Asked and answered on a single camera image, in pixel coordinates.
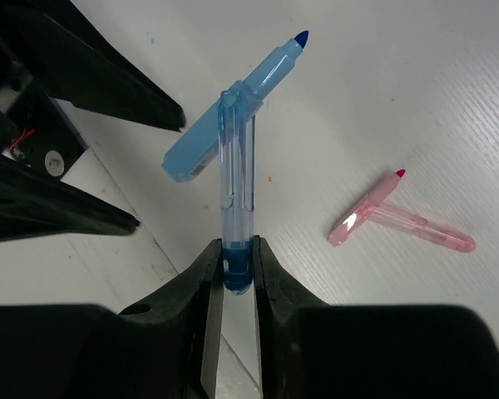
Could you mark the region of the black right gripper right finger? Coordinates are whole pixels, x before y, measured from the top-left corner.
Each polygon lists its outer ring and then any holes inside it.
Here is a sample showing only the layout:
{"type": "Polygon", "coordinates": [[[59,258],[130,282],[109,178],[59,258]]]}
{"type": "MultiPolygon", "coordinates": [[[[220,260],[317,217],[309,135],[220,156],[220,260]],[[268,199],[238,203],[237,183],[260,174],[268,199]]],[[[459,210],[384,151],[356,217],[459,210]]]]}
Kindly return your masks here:
{"type": "Polygon", "coordinates": [[[330,305],[253,247],[265,398],[499,398],[499,349],[468,308],[330,305]]]}

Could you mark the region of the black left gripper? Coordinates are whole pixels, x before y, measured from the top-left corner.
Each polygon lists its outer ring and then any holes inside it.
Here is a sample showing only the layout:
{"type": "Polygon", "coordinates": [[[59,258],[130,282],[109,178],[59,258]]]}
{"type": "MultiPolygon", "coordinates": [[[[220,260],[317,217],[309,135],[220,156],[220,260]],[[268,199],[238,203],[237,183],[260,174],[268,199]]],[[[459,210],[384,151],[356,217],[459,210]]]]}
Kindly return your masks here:
{"type": "Polygon", "coordinates": [[[72,2],[0,1],[0,242],[133,234],[132,214],[59,181],[87,145],[50,96],[169,131],[186,123],[72,2]]]}

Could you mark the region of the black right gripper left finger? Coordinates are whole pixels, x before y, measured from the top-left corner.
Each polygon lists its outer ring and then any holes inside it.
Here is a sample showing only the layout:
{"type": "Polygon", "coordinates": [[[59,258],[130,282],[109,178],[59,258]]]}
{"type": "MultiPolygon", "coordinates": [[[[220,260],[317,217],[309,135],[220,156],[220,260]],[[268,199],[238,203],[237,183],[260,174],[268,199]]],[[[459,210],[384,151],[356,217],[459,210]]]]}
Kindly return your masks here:
{"type": "Polygon", "coordinates": [[[119,313],[95,304],[0,306],[0,398],[212,398],[221,244],[119,313]]]}

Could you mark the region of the pink folding marker pen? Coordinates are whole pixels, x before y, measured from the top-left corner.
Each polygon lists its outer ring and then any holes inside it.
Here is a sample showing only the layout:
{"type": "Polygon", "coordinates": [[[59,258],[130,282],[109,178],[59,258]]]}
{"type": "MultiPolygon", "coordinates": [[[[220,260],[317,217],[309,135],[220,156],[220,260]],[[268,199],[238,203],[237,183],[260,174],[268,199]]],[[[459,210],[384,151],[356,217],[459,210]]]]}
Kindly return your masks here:
{"type": "Polygon", "coordinates": [[[339,218],[328,234],[328,242],[338,247],[365,222],[370,221],[460,253],[468,254],[474,251],[476,242],[471,236],[384,202],[399,186],[405,174],[406,170],[400,169],[377,183],[339,218]]]}

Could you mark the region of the blue folding marker pen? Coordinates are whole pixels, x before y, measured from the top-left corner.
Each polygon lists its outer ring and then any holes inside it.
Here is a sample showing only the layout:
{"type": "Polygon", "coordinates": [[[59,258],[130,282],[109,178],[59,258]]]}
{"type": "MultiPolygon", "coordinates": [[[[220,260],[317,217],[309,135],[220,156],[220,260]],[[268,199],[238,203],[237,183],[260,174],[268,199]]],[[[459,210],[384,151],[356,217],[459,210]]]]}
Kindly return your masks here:
{"type": "Polygon", "coordinates": [[[166,152],[162,169],[176,182],[194,180],[220,160],[224,286],[245,293],[253,281],[254,141],[256,114],[294,68],[309,32],[276,47],[245,79],[234,82],[166,152]]]}

